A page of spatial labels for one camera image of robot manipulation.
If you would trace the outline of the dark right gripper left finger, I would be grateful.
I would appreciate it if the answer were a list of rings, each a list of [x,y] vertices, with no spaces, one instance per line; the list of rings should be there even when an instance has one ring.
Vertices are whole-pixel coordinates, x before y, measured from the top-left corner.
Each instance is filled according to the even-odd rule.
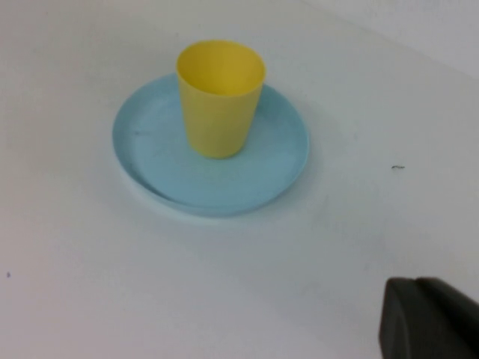
[[[412,279],[387,280],[379,327],[384,358],[445,358],[449,325]]]

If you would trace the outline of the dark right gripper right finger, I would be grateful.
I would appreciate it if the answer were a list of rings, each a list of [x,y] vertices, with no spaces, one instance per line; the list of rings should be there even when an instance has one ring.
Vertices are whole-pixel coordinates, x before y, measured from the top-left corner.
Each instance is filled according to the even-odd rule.
[[[437,277],[420,277],[415,281],[478,357],[478,302]]]

